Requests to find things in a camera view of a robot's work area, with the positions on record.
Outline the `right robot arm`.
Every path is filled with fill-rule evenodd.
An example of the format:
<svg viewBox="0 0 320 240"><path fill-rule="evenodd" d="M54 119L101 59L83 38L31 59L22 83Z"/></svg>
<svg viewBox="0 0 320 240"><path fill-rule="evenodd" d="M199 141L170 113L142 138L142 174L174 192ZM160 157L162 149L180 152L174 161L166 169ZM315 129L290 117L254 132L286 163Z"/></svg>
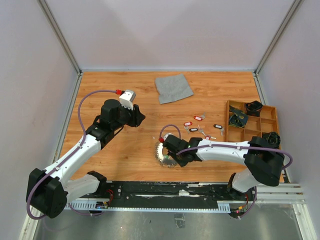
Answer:
<svg viewBox="0 0 320 240"><path fill-rule="evenodd" d="M160 138L160 142L180 167L205 161L245 166L243 171L234 173L229 179L226 193L232 200L240 199L259 184L276 187L280 183L285 153L261 137L254 136L250 141L242 142L218 142L199 137L186 141L168 133Z"/></svg>

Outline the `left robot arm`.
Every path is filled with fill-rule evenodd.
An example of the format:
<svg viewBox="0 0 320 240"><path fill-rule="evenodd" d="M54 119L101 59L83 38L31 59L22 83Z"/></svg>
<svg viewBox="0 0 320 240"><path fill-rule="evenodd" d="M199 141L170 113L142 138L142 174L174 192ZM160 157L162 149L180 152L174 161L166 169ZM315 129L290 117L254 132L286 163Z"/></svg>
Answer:
<svg viewBox="0 0 320 240"><path fill-rule="evenodd" d="M71 180L74 173L93 155L101 151L124 126L137 128L145 119L137 104L126 108L116 99L108 99L101 107L83 137L65 155L44 170L35 168L28 178L26 193L27 214L31 208L51 219L57 217L67 204L92 194L101 198L107 193L107 178L96 171Z"/></svg>

